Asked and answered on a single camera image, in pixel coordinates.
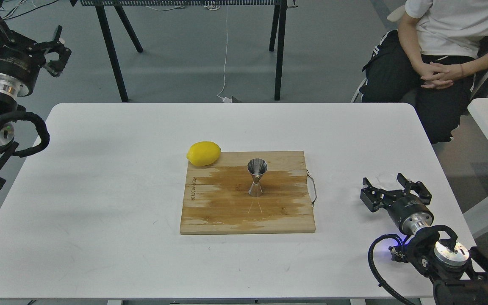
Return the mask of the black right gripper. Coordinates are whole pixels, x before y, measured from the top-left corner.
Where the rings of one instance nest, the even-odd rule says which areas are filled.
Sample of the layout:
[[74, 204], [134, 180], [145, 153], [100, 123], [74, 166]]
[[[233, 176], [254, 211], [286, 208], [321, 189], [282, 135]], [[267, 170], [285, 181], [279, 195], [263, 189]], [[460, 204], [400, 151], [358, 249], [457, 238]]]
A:
[[378, 189], [368, 178], [363, 178], [360, 199], [372, 213], [385, 208], [399, 231], [406, 236], [415, 234], [422, 227], [430, 227], [434, 220], [428, 210], [431, 193], [421, 181], [407, 180], [400, 172], [396, 179], [403, 186], [403, 191]]

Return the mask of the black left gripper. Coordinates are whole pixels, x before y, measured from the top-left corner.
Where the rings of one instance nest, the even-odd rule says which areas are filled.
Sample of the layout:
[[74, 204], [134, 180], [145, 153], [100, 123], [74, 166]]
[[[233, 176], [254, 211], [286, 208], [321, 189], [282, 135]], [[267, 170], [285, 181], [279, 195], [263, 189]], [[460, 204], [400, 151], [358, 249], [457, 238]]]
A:
[[[56, 27], [52, 41], [31, 43], [30, 53], [7, 46], [0, 47], [0, 76], [6, 75], [21, 83], [17, 86], [19, 89], [17, 96], [23, 97], [33, 93], [41, 67], [46, 69], [52, 77], [61, 75], [72, 54], [61, 39], [62, 29], [61, 25]], [[11, 30], [1, 16], [0, 38], [5, 43], [14, 43]], [[58, 54], [58, 59], [47, 61], [46, 55], [50, 53]]]

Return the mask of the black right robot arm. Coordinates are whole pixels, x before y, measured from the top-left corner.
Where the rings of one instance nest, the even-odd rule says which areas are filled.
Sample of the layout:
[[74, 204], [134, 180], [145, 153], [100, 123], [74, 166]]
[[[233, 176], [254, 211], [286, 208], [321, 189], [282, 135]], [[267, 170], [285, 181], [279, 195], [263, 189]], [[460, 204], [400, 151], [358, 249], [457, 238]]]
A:
[[380, 275], [374, 264], [374, 247], [385, 239], [396, 245], [389, 247], [391, 259], [410, 263], [433, 284], [433, 297], [438, 305], [488, 305], [488, 258], [477, 247], [467, 248], [458, 241], [448, 226], [434, 225], [428, 210], [431, 193], [420, 182], [397, 175], [402, 188], [387, 191], [363, 179], [360, 198], [371, 212], [384, 208], [391, 220], [405, 235], [384, 234], [376, 238], [368, 250], [370, 270], [378, 285], [402, 303], [412, 302], [395, 291]]

